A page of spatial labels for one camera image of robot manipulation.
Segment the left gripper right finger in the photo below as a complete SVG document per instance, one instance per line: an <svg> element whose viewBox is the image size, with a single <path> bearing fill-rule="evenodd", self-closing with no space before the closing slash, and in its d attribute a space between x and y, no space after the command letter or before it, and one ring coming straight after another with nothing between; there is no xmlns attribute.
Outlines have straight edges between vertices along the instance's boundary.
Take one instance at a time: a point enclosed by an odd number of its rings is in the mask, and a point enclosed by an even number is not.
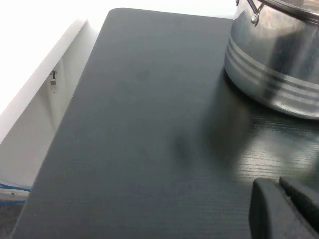
<svg viewBox="0 0 319 239"><path fill-rule="evenodd" d="M319 194L297 179L280 177L279 185L301 215L308 230L319 237Z"/></svg>

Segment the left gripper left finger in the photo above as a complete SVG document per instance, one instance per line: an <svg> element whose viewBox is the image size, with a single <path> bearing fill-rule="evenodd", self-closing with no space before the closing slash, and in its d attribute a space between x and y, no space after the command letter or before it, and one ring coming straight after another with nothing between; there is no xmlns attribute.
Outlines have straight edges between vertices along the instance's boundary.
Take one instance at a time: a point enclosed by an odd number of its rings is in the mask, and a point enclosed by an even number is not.
<svg viewBox="0 0 319 239"><path fill-rule="evenodd" d="M306 226L300 213L278 184L266 178L257 178L253 182L249 226L253 239L306 237Z"/></svg>

